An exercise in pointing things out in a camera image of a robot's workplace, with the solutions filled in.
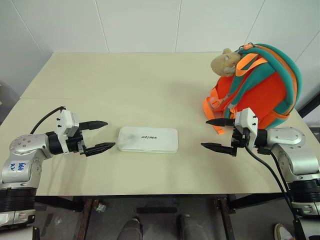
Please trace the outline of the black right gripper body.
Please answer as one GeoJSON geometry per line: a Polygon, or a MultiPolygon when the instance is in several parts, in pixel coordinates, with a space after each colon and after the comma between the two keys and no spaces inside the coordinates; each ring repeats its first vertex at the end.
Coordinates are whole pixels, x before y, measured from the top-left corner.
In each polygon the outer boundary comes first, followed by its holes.
{"type": "Polygon", "coordinates": [[[245,148],[246,145],[249,145],[250,142],[250,130],[245,127],[241,130],[238,130],[236,127],[233,128],[232,138],[231,138],[231,155],[233,157],[237,156],[238,148],[245,148]]]}

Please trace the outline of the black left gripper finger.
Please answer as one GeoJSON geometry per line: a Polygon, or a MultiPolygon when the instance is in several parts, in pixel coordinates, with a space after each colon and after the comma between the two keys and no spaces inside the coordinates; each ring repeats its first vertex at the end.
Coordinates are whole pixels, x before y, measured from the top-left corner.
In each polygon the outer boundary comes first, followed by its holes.
{"type": "Polygon", "coordinates": [[[79,130],[84,131],[84,130],[95,130],[102,128],[104,126],[107,126],[108,123],[105,121],[100,121],[100,120],[94,120],[94,121],[86,121],[86,122],[80,122],[79,123],[79,130]]]}
{"type": "Polygon", "coordinates": [[[83,147],[83,154],[86,157],[101,154],[101,153],[111,149],[115,145],[116,145],[115,142],[104,142],[104,143],[96,144],[94,147],[90,147],[90,148],[86,148],[84,146],[83,147]]]}

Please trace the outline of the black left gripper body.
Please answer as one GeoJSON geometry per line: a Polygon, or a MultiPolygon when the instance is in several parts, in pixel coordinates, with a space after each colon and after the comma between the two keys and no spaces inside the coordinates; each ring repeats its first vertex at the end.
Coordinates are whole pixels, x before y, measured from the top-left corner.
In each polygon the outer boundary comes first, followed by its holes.
{"type": "Polygon", "coordinates": [[[81,130],[77,130],[73,136],[68,136],[65,142],[70,153],[79,153],[87,157],[87,147],[81,130]]]}

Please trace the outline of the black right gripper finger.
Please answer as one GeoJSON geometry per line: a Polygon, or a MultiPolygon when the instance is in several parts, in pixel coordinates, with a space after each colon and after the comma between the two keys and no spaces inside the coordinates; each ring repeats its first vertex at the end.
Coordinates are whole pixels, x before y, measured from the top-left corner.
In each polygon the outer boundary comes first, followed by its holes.
{"type": "Polygon", "coordinates": [[[236,147],[231,147],[231,146],[223,146],[219,143],[201,143],[201,145],[211,151],[217,152],[217,153],[222,153],[222,154],[228,154],[233,157],[237,156],[237,148],[236,147]]]}
{"type": "Polygon", "coordinates": [[[232,118],[215,118],[210,119],[205,122],[206,124],[210,124],[212,126],[217,127],[225,127],[225,126],[231,126],[233,127],[235,124],[235,119],[232,118]]]}

